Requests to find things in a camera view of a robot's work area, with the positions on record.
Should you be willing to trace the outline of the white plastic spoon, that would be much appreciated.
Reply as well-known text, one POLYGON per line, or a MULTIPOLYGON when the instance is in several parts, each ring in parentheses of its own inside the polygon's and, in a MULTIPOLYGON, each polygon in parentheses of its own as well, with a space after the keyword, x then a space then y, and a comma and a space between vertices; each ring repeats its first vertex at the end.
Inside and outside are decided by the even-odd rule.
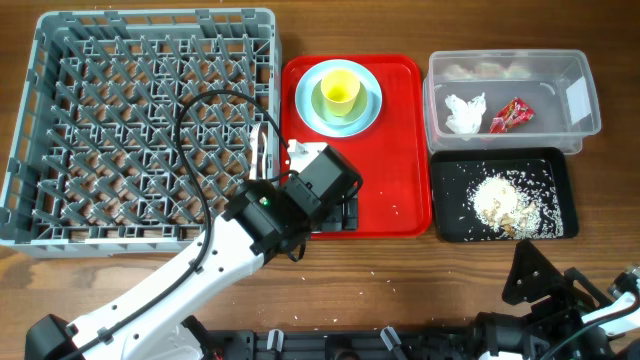
POLYGON ((267 178, 267 150, 268 150, 268 136, 265 132, 259 133, 258 140, 258 155, 259 155, 259 170, 260 179, 267 178))

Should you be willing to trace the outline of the yellow plastic cup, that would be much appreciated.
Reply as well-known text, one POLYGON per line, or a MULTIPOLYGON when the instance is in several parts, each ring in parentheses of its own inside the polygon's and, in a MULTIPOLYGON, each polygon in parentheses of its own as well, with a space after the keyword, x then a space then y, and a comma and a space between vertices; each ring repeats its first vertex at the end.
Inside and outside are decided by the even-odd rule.
POLYGON ((321 93, 329 112, 334 116, 347 115, 354 107, 360 86, 359 78, 348 69, 328 72, 321 80, 321 93))

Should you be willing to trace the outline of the white napkin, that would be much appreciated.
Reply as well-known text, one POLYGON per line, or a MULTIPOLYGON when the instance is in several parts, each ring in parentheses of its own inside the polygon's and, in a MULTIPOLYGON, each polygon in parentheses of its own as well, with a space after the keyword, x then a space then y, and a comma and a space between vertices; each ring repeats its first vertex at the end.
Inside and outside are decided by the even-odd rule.
POLYGON ((486 111, 485 93, 465 102, 455 94, 445 99, 446 107, 451 111, 445 125, 455 134, 477 134, 486 111))

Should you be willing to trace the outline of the rice food scraps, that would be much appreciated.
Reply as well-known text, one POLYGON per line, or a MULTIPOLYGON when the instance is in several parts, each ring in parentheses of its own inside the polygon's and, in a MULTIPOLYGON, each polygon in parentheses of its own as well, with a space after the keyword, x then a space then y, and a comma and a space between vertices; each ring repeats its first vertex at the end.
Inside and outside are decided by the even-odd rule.
POLYGON ((565 235, 555 183, 548 170, 485 170, 465 192, 470 228, 465 242, 557 239, 565 235))

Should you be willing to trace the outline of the red snack wrapper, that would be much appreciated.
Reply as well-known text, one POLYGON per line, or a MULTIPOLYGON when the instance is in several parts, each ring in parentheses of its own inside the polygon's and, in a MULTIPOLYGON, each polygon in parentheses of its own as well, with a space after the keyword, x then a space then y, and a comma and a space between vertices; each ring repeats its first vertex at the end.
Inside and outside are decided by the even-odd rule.
POLYGON ((523 125, 530 121, 536 112, 519 97, 511 100, 493 118, 489 132, 491 134, 506 133, 511 128, 523 125))

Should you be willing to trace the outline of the white plastic fork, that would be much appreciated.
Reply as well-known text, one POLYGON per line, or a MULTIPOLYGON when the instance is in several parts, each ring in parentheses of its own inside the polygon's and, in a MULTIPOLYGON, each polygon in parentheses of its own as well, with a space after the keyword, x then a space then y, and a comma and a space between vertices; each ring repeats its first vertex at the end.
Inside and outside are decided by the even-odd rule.
POLYGON ((257 124, 252 127, 249 135, 249 145, 251 149, 250 169, 249 169, 250 180, 257 180, 260 175, 260 164, 261 164, 260 140, 261 140, 261 125, 257 124))

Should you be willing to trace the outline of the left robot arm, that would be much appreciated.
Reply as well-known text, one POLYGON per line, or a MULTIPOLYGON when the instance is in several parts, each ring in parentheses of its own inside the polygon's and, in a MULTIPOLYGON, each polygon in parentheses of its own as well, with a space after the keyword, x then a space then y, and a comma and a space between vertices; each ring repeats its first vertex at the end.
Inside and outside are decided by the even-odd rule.
POLYGON ((72 322, 49 314, 26 333, 27 359, 148 359, 185 320, 226 287, 274 257, 293 262, 334 208, 362 187, 357 169, 331 146, 299 170, 248 180, 186 249, 111 303, 72 322))

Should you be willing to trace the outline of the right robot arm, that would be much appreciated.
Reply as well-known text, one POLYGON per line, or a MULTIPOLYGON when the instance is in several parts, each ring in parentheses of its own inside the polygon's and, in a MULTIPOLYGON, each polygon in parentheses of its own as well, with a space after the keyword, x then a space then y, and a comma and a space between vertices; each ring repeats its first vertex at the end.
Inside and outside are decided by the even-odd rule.
POLYGON ((610 342, 639 328, 639 266, 625 268, 603 293, 575 268, 564 272, 528 240, 515 247, 502 299, 529 303, 516 317, 480 313, 473 359, 635 359, 639 342, 616 353, 610 342))

